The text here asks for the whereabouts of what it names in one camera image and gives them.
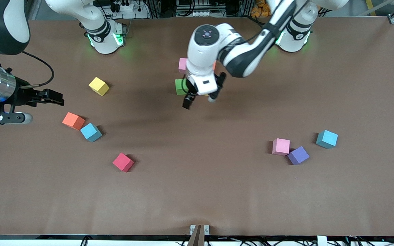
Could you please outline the green foam cube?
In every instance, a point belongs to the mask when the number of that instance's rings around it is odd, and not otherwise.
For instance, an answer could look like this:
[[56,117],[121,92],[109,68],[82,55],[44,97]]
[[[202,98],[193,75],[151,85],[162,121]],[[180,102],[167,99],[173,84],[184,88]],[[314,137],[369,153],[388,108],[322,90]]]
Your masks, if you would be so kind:
[[188,92],[187,79],[175,79],[175,91],[177,95],[186,95]]

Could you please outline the teal foam cube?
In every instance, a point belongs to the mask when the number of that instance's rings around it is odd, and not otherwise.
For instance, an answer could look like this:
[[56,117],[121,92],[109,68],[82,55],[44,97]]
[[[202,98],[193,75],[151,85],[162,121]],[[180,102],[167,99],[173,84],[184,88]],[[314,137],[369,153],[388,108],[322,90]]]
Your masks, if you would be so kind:
[[89,123],[80,129],[83,137],[89,142],[95,142],[103,136],[102,132],[93,123]]
[[316,144],[326,149],[332,149],[336,147],[337,140],[338,135],[336,133],[323,130],[318,134]]

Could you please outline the red foam cube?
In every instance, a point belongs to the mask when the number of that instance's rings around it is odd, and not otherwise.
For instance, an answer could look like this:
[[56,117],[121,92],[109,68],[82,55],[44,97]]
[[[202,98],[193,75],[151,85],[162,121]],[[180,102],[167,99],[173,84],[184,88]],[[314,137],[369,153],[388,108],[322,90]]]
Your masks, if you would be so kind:
[[120,171],[128,172],[132,168],[134,161],[124,153],[119,153],[119,155],[115,158],[115,160],[112,163]]

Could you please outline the purple foam cube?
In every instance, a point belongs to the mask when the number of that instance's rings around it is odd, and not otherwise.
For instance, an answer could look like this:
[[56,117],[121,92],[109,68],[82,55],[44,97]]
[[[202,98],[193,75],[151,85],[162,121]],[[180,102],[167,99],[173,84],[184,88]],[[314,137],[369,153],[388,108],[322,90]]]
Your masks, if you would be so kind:
[[300,147],[292,150],[287,155],[287,157],[290,160],[292,165],[300,165],[310,158],[308,152],[305,150],[305,148],[303,146],[300,146]]

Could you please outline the yellow foam cube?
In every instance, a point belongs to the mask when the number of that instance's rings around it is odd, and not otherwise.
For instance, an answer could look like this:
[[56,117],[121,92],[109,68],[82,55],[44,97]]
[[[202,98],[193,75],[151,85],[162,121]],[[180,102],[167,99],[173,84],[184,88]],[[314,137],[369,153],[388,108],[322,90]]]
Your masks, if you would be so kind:
[[90,83],[89,87],[100,96],[104,96],[106,92],[110,89],[108,84],[105,81],[101,80],[98,77],[95,77]]

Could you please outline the slim white power strip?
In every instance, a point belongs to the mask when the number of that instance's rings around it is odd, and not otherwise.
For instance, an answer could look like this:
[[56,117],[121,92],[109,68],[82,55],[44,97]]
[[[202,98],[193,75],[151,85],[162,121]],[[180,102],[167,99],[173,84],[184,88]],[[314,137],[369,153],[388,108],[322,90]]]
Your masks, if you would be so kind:
[[191,13],[184,13],[184,17],[210,17],[211,11],[192,11]]

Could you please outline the brown paper table cover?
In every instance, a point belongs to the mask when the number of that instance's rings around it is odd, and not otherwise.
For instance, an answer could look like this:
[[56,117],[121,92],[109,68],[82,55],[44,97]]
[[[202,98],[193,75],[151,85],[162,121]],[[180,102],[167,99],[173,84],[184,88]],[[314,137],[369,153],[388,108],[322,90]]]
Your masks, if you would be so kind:
[[[135,20],[97,53],[77,21],[31,21],[27,51],[55,70],[65,105],[17,107],[0,126],[0,234],[394,236],[394,25],[325,17],[297,53],[269,50],[215,103],[175,93],[193,30],[216,18]],[[104,96],[89,83],[110,87]],[[62,124],[71,112],[103,136]],[[316,144],[323,130],[335,148]],[[292,165],[276,138],[303,146]],[[134,161],[128,172],[112,163]]]

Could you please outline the white power strip with plugs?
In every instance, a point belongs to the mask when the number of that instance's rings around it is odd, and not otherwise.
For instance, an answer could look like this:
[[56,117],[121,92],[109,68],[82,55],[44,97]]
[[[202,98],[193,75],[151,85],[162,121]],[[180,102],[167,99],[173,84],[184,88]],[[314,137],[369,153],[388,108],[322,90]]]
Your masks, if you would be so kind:
[[143,0],[111,0],[110,6],[104,8],[113,19],[147,19],[151,15]]

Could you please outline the bag of orange items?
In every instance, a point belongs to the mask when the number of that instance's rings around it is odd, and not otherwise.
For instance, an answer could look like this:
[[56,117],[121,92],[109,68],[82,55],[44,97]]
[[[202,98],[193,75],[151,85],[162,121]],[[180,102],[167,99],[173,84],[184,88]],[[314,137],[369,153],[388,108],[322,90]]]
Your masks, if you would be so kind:
[[253,18],[265,18],[272,15],[271,7],[267,0],[254,0],[250,16]]

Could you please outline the brown wooden stick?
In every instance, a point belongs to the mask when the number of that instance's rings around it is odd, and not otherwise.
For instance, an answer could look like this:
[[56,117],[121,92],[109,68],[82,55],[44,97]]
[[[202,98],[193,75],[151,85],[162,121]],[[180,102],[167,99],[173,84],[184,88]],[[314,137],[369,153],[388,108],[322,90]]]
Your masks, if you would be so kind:
[[186,246],[205,246],[205,234],[203,225],[196,225],[194,232],[190,236]]

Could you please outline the small metal bracket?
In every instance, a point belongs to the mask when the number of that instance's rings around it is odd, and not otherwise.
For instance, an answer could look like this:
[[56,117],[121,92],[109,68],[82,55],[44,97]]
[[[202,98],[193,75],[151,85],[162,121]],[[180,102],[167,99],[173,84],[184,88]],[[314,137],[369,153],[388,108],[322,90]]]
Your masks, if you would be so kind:
[[[190,225],[189,227],[189,235],[192,235],[192,233],[194,232],[196,225]],[[204,234],[205,235],[210,235],[210,226],[209,225],[203,225],[202,226],[204,228]]]

